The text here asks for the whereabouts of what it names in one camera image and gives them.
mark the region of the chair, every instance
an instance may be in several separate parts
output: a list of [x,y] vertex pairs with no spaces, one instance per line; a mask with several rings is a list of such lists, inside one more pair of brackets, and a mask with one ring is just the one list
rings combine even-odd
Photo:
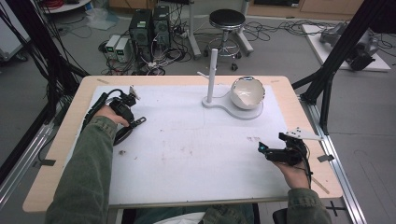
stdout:
[[287,224],[288,208],[277,210],[273,213],[275,224]]
[[245,24],[244,14],[232,9],[219,9],[210,13],[209,22],[213,27],[222,30],[223,34],[221,38],[216,38],[209,42],[204,50],[204,56],[207,57],[212,49],[218,49],[218,56],[233,57],[231,69],[236,71],[238,66],[235,63],[235,58],[241,58],[242,54],[239,51],[239,45],[229,39],[228,34],[238,30]]

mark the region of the haptic device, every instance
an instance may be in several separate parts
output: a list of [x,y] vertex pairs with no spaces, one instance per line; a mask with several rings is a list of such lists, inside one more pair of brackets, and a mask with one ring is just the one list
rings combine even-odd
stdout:
[[322,140],[322,138],[297,128],[291,132],[279,133],[279,139],[285,141],[285,148],[269,148],[264,143],[259,142],[259,152],[264,154],[268,161],[284,162],[289,166],[294,166],[302,161],[305,166],[308,182],[310,183],[312,172],[307,158],[308,150],[303,139]]
[[[120,96],[113,97],[107,100],[108,96],[110,96],[110,94],[115,91],[119,91]],[[133,87],[130,87],[129,94],[125,94],[120,89],[115,89],[113,91],[110,91],[109,93],[103,92],[102,95],[99,97],[99,99],[96,101],[96,103],[92,106],[90,111],[88,111],[87,115],[85,116],[84,121],[82,123],[81,131],[84,130],[85,126],[90,122],[93,115],[100,108],[102,108],[103,105],[109,103],[109,106],[116,112],[116,114],[126,119],[129,123],[129,127],[123,127],[117,131],[116,138],[114,140],[114,146],[116,146],[117,144],[122,142],[125,138],[127,138],[129,134],[131,134],[133,128],[137,127],[138,125],[146,121],[145,117],[134,120],[134,114],[131,111],[131,106],[136,104],[136,99],[139,99],[139,97],[137,96]]]

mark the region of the white board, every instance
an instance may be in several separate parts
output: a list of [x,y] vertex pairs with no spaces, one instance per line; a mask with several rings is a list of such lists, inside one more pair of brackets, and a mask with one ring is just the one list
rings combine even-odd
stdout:
[[[91,105],[102,92],[114,89],[128,92],[129,87],[100,86]],[[270,86],[265,86],[264,110],[253,120],[204,108],[201,101],[207,86],[135,89],[141,100],[132,112],[135,119],[147,121],[114,147],[110,205],[287,197],[283,175],[257,149],[259,141],[285,147],[277,137],[287,128]],[[217,85],[214,96],[229,89]]]
[[[329,57],[330,52],[332,51],[332,47],[329,43],[320,43],[320,27],[314,25],[303,25],[303,29],[306,33],[309,34],[317,33],[316,35],[307,35],[306,37],[308,38],[308,42],[311,45],[312,49],[318,56],[320,63],[324,64],[327,57]],[[390,70],[390,67],[377,54],[374,54],[372,57],[373,59],[375,59],[375,61],[367,65],[367,67],[365,67],[363,71],[387,72],[388,70]],[[341,64],[340,69],[352,70],[352,68],[346,62],[343,62]]]

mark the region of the white container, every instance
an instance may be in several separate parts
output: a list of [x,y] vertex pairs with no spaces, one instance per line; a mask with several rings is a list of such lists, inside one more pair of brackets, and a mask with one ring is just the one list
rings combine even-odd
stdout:
[[241,109],[254,109],[264,99],[265,88],[254,77],[240,77],[231,86],[231,100]]

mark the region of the table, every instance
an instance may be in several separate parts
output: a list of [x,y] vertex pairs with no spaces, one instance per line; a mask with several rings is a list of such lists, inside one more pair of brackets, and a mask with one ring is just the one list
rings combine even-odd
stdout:
[[[217,76],[216,84],[231,85],[238,77]],[[300,127],[313,132],[300,102],[298,101],[290,82],[286,77],[256,77],[263,85],[270,85],[274,91],[279,108],[282,112],[288,129]],[[44,212],[50,205],[53,194],[59,183],[65,158],[72,147],[79,125],[89,107],[92,95],[97,86],[163,86],[163,85],[207,85],[207,80],[199,76],[166,76],[166,77],[85,77],[81,82],[78,92],[69,107],[54,142],[49,149],[47,160],[56,160],[53,166],[42,166],[29,194],[23,204],[26,212]],[[328,162],[319,162],[317,157],[323,155],[320,143],[305,140],[310,148],[311,169],[315,173],[312,189],[320,198],[339,198],[342,196],[341,187]],[[252,199],[246,202],[266,202],[274,199]]]

